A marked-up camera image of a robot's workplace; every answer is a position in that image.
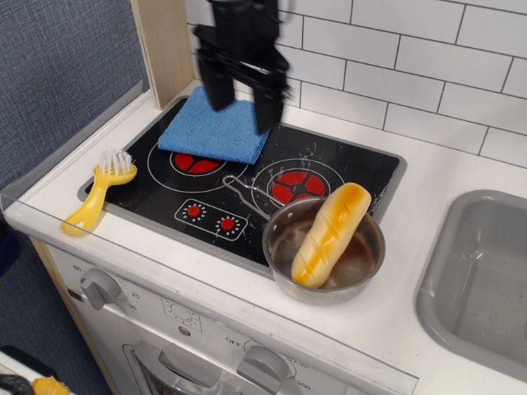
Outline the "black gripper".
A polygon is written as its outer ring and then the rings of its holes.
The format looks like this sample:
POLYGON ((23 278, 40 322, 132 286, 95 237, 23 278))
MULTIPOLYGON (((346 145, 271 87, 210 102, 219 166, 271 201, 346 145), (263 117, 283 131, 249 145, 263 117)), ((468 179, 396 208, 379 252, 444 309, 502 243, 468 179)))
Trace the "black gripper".
POLYGON ((267 132, 281 121, 288 61, 276 41, 283 23, 277 1, 211 1, 214 24, 194 27, 198 66, 210 105, 235 99, 234 81, 253 89, 256 125, 267 132))

